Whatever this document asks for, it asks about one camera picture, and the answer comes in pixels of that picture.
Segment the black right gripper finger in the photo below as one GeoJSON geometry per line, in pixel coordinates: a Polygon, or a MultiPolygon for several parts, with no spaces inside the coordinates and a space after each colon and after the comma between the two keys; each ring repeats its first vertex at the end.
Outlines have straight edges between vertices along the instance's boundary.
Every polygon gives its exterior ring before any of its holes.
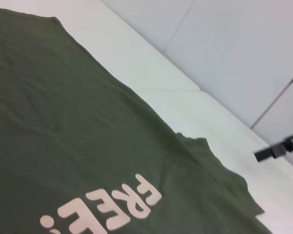
{"type": "Polygon", "coordinates": [[[286,156],[293,152],[293,135],[284,139],[283,141],[276,143],[270,147],[262,149],[254,153],[254,156],[258,162],[266,160],[270,157],[276,159],[281,156],[286,156]]]}

